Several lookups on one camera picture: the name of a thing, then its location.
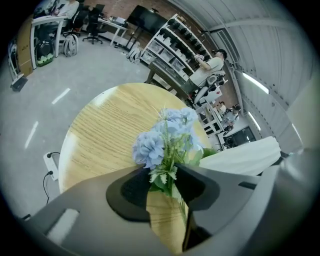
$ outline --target gray floor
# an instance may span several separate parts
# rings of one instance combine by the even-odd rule
[[[14,214],[33,215],[45,204],[43,177],[46,152],[60,151],[66,132],[78,112],[96,95],[124,83],[144,82],[149,69],[126,60],[123,50],[110,43],[79,40],[76,56],[59,55],[38,67],[21,92],[10,88],[7,60],[0,73],[0,185]],[[66,96],[52,101],[65,89]],[[25,149],[26,140],[38,121]],[[50,200],[59,194],[58,181],[47,179]]]

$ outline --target television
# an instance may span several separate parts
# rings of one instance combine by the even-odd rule
[[[127,22],[136,25],[152,35],[156,34],[167,21],[167,19],[155,13],[153,10],[149,10],[140,5],[135,7],[127,19]]]

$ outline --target backpack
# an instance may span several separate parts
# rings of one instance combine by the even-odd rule
[[[138,47],[132,49],[129,54],[126,55],[127,60],[135,64],[138,64],[140,62],[140,57],[141,50]]]
[[[63,43],[63,54],[71,57],[77,54],[79,48],[79,40],[75,34],[70,34],[66,37]]]
[[[54,60],[54,46],[52,40],[40,41],[35,47],[36,65],[42,67]]]

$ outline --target wood grain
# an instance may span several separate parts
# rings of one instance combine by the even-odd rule
[[[186,105],[170,92],[146,83],[127,83],[111,88],[93,99],[77,115],[62,145],[59,188],[99,175],[135,166],[132,145],[141,132],[158,121],[161,108]],[[201,124],[194,124],[200,141],[210,147]],[[185,227],[174,199],[159,192],[147,196],[152,230],[173,253],[182,251]]]

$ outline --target corrugated metal wall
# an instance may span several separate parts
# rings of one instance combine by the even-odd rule
[[[261,123],[261,131],[255,133],[260,133],[262,138],[275,136],[286,153],[300,148],[301,142],[286,110],[319,68],[319,62],[294,17],[271,0],[170,2],[187,12],[204,29],[222,27],[230,35],[239,52],[237,69],[240,72],[235,75],[241,96],[246,100],[243,106]],[[211,37],[216,43],[221,42],[216,32],[211,33]],[[245,79],[242,71],[268,87],[270,95]]]

